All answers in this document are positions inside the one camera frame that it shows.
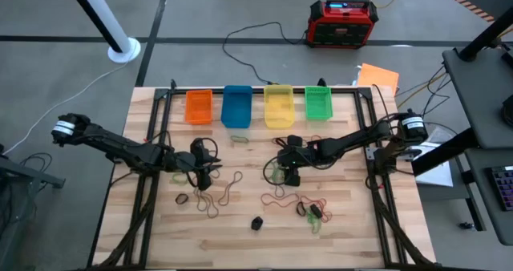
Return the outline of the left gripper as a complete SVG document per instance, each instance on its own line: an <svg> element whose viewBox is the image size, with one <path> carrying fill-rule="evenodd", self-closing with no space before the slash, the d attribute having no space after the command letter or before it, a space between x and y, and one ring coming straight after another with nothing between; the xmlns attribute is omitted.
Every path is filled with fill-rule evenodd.
<svg viewBox="0 0 513 271"><path fill-rule="evenodd" d="M210 171L222 167L221 164L213 164L221 162L221 159L213 159L203 141L204 138L196 138L190 145L190 152L176 153L176 167L186 175L188 183L200 191L211 186Z"/></svg>

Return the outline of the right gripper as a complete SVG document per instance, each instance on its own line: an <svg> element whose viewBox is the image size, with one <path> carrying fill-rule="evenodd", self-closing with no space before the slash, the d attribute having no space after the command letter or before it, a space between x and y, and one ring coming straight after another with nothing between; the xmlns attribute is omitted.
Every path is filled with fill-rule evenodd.
<svg viewBox="0 0 513 271"><path fill-rule="evenodd" d="M277 158L285 156L285 164L275 163L275 168L286 169L285 184L298 187L301 183L299 168L309 167L312 160L312 145L305 142L300 136L289 135L287 137L286 151L279 151Z"/></svg>

